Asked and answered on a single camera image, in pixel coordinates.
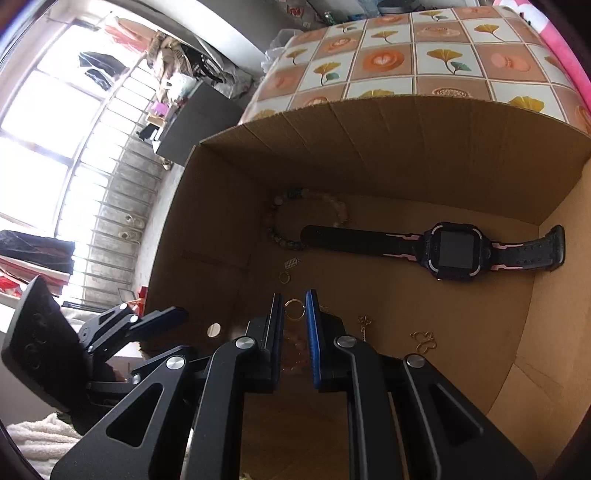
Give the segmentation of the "gold butterfly charm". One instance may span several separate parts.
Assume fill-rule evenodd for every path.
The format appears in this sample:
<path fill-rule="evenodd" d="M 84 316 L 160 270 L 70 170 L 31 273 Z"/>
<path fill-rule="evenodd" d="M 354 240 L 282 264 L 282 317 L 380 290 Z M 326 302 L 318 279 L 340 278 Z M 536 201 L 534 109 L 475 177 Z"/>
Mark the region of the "gold butterfly charm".
<path fill-rule="evenodd" d="M 425 356 L 438 347 L 435 334 L 431 331 L 415 331 L 410 337 L 416 342 L 415 350 L 420 355 Z"/>

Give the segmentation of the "gold chain earring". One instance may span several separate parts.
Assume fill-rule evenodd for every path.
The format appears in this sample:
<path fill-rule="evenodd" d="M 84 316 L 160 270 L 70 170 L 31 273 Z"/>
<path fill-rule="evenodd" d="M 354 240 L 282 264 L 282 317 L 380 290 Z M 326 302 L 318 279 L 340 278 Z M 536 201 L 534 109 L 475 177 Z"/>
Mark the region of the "gold chain earring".
<path fill-rule="evenodd" d="M 368 341 L 368 329 L 373 323 L 373 319 L 368 315 L 362 315 L 358 318 L 358 323 L 361 331 L 361 338 L 363 342 Z"/>

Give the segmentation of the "gold ring earring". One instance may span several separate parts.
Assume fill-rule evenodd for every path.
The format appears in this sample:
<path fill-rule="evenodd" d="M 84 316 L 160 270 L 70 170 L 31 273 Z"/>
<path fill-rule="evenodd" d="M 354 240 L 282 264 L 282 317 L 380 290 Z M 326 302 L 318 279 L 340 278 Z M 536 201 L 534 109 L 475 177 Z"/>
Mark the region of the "gold ring earring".
<path fill-rule="evenodd" d="M 305 316 L 305 311 L 307 310 L 304 302 L 297 298 L 287 300 L 287 302 L 284 303 L 283 309 L 287 320 L 293 322 L 301 321 L 301 319 L 303 319 Z"/>

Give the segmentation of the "small gold earring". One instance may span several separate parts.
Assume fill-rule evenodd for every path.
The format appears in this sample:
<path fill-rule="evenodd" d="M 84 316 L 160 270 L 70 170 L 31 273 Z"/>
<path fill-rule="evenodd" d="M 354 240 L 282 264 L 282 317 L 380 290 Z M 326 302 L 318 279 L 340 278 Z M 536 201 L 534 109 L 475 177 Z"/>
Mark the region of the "small gold earring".
<path fill-rule="evenodd" d="M 286 285 L 288 282 L 290 282 L 290 272 L 288 271 L 283 271 L 280 273 L 280 283 L 283 285 Z"/>

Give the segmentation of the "purple pink smartwatch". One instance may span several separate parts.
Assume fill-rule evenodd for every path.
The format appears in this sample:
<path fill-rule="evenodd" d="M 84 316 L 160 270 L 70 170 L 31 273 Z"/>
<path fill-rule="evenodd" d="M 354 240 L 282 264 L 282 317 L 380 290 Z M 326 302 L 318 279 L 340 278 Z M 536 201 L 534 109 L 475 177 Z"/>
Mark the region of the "purple pink smartwatch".
<path fill-rule="evenodd" d="M 471 224 L 440 222 L 422 234 L 394 234 L 308 225 L 304 246 L 373 257 L 404 259 L 427 269 L 439 280 L 471 281 L 489 271 L 553 271 L 566 258 L 561 225 L 544 237 L 503 243 L 490 240 Z"/>

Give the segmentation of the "brown cardboard box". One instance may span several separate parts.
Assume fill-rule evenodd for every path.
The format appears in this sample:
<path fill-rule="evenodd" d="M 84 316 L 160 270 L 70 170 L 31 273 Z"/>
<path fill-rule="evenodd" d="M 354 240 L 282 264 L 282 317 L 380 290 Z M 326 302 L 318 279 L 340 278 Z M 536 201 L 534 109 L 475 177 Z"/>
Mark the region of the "brown cardboard box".
<path fill-rule="evenodd" d="M 495 242 L 566 233 L 554 271 L 495 271 L 439 280 L 404 259 L 307 249 L 294 239 L 329 225 L 421 234 L 477 226 Z M 280 283 L 280 273 L 290 282 Z M 368 342 L 401 357 L 431 331 L 427 357 L 528 458 L 540 478 L 581 479 L 568 456 L 590 425 L 590 131 L 509 104 L 393 96 L 318 104 L 233 127 L 191 152 L 167 215 L 147 309 L 187 310 L 183 325 L 142 343 L 209 353 L 308 290 Z"/>

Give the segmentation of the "grey cabinet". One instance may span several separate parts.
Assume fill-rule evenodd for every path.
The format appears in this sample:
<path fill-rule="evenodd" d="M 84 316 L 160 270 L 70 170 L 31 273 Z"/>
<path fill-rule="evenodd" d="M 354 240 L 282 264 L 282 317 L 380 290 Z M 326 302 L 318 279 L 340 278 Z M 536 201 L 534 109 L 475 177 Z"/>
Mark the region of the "grey cabinet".
<path fill-rule="evenodd" d="M 194 146 L 238 124 L 243 111 L 235 101 L 199 82 L 181 107 L 171 109 L 156 132 L 154 154 L 185 166 Z"/>

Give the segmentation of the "white plastic bag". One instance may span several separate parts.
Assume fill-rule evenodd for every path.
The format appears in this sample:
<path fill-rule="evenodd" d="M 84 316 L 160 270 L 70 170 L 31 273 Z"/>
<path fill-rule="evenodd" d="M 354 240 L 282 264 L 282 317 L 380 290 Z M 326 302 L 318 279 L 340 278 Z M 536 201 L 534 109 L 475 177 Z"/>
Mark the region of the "white plastic bag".
<path fill-rule="evenodd" d="M 298 29 L 282 29 L 277 33 L 273 41 L 270 42 L 269 48 L 267 48 L 266 52 L 264 53 L 263 62 L 260 63 L 263 73 L 269 73 L 273 63 L 280 58 L 283 50 L 286 49 L 288 41 L 290 41 L 291 38 L 300 35 L 302 32 L 303 31 Z"/>

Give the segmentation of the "ginkgo pattern tablecloth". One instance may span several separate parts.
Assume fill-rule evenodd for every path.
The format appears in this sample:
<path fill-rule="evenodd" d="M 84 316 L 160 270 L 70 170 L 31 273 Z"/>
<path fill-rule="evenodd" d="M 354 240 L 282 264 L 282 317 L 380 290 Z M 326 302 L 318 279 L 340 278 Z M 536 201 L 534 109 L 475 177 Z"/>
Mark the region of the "ginkgo pattern tablecloth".
<path fill-rule="evenodd" d="M 590 80 L 527 1 L 386 15 L 291 36 L 242 121 L 393 95 L 507 103 L 590 131 Z"/>

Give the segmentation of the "pink floral quilt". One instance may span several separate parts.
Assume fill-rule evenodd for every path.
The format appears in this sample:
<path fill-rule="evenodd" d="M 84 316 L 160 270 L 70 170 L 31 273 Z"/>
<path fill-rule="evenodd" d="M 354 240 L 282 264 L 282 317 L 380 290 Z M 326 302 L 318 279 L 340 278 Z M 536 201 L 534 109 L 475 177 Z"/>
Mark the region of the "pink floral quilt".
<path fill-rule="evenodd" d="M 590 77 L 572 49 L 574 40 L 567 40 L 557 27 L 551 13 L 545 13 L 540 1 L 496 0 L 494 6 L 506 7 L 520 16 L 538 33 L 557 57 L 561 66 L 573 81 L 578 92 L 587 103 L 590 102 Z"/>

